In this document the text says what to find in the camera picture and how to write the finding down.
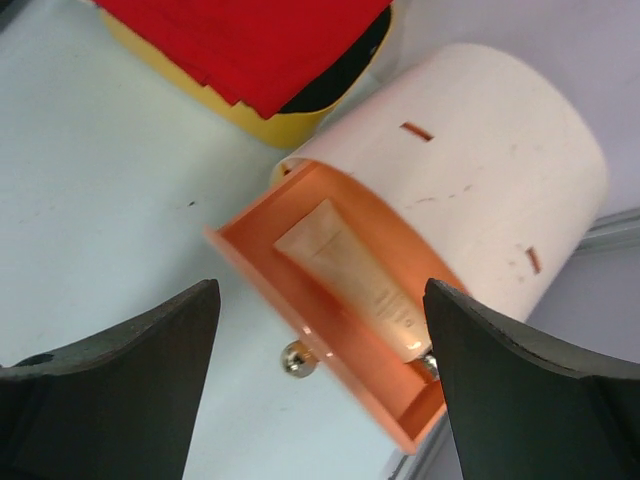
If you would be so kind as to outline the round pastel drawer box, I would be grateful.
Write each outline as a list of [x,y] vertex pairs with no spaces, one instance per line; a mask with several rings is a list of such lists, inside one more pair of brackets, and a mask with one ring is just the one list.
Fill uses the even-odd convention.
[[605,155],[571,103],[523,61],[476,44],[436,51],[274,177],[207,238],[407,453],[444,414],[440,384],[276,241],[330,201],[413,304],[435,278],[525,321],[608,187]]

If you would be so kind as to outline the cream cosmetic tube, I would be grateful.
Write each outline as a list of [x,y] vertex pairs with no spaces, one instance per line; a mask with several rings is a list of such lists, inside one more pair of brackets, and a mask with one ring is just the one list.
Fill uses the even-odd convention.
[[331,201],[322,201],[276,240],[274,248],[362,320],[403,362],[418,360],[439,377],[424,310]]

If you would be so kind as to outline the red item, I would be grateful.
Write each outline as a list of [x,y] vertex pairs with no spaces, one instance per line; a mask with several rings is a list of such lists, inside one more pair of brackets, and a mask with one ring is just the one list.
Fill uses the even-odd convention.
[[101,1],[227,103],[268,119],[327,70],[387,1]]

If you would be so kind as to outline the yellow plastic basket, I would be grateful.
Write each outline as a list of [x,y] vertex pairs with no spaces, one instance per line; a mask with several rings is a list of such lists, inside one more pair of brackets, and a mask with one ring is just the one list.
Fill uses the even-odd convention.
[[125,26],[111,14],[102,10],[100,18],[111,36],[119,42],[134,57],[146,64],[168,83],[194,99],[196,102],[212,110],[228,122],[237,126],[250,136],[262,143],[280,149],[294,148],[307,141],[315,132],[318,125],[344,100],[349,91],[374,63],[378,51],[387,43],[393,30],[392,21],[388,34],[375,54],[372,62],[359,76],[349,90],[333,105],[310,113],[280,114],[279,112],[268,119],[261,118],[252,108],[242,102],[230,105],[222,96],[210,87],[199,85],[179,66],[172,63],[160,50],[139,37],[133,30]]

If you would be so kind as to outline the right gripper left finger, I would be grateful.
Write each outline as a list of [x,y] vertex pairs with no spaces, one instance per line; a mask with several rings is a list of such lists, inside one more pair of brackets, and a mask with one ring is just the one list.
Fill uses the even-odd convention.
[[220,314],[203,280],[1,371],[5,479],[179,479]]

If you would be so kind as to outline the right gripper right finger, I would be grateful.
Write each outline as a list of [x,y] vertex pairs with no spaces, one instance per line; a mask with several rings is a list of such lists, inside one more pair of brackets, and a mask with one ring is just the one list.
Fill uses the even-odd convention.
[[423,298],[466,479],[636,479],[639,366],[431,278]]

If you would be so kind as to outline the black garment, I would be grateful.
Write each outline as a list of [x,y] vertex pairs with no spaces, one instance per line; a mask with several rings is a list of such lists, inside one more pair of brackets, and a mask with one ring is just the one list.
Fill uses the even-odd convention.
[[388,34],[391,21],[392,7],[388,6],[344,54],[286,103],[279,113],[310,113],[337,102],[372,62]]

